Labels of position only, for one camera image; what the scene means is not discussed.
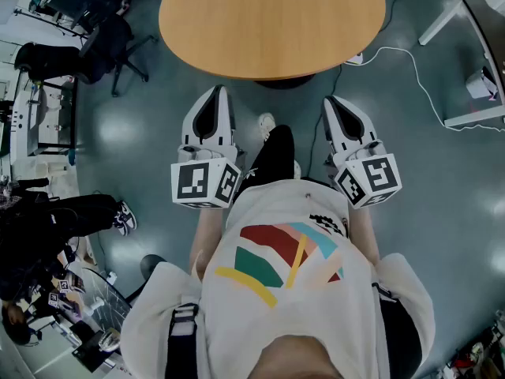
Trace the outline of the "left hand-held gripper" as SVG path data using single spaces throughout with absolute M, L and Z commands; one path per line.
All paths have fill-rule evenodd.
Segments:
M 188 208 L 229 208 L 241 170 L 232 143 L 234 107 L 223 85 L 207 90 L 182 124 L 178 161 L 171 165 L 172 201 Z M 214 139 L 216 142 L 204 142 Z

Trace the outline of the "black table base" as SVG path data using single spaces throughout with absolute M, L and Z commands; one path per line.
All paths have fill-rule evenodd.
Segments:
M 269 89 L 288 90 L 298 88 L 311 81 L 314 77 L 315 74 L 309 74 L 302 77 L 293 77 L 288 79 L 255 81 L 255 83 Z

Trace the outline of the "white equipment cart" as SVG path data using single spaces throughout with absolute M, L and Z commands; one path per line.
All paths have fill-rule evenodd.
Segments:
M 9 132 L 12 163 L 38 155 L 62 155 L 76 148 L 78 81 L 59 77 L 32 81 L 19 75 Z

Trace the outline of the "white-legged desk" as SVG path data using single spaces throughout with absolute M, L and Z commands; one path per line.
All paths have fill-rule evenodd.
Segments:
M 442 121 L 448 129 L 457 126 L 466 128 L 470 123 L 475 125 L 480 121 L 505 117 L 505 0 L 451 0 L 419 37 L 418 43 L 426 45 L 458 13 L 468 18 L 481 42 L 496 82 L 500 104 Z

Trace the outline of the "person's white printed T-shirt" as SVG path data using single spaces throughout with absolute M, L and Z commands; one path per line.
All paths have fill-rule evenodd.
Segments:
M 248 379 L 281 336 L 318 339 L 343 379 L 412 379 L 436 332 L 432 300 L 399 253 L 372 265 L 338 191 L 287 179 L 246 189 L 198 280 L 156 266 L 121 330 L 136 379 Z

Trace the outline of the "glass-topped desk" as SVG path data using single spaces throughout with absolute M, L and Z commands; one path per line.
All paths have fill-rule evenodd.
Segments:
M 72 355 L 90 373 L 111 370 L 122 360 L 121 330 L 131 305 L 98 272 L 82 268 L 77 275 L 84 292 L 67 294 L 77 304 L 75 312 L 67 313 Z

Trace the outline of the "person's right forearm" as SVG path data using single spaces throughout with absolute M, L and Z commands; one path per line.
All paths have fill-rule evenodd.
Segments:
M 372 218 L 367 208 L 349 208 L 350 241 L 372 264 L 380 260 L 379 248 L 372 226 Z

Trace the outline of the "person's black trousers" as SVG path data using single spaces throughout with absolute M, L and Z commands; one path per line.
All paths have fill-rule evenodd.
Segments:
M 276 126 L 241 181 L 234 201 L 248 188 L 294 179 L 294 138 L 291 128 Z

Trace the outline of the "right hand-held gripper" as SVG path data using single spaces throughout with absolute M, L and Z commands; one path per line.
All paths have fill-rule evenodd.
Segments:
M 377 140 L 369 116 L 341 97 L 326 96 L 322 103 L 324 131 L 331 143 L 328 176 L 331 187 L 351 208 L 385 202 L 402 188 L 395 156 Z

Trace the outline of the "person's left forearm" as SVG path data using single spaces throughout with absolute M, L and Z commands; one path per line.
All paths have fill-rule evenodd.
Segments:
M 200 211 L 189 258 L 189 271 L 198 280 L 204 278 L 207 266 L 221 241 L 223 216 L 224 210 L 221 208 L 205 208 Z

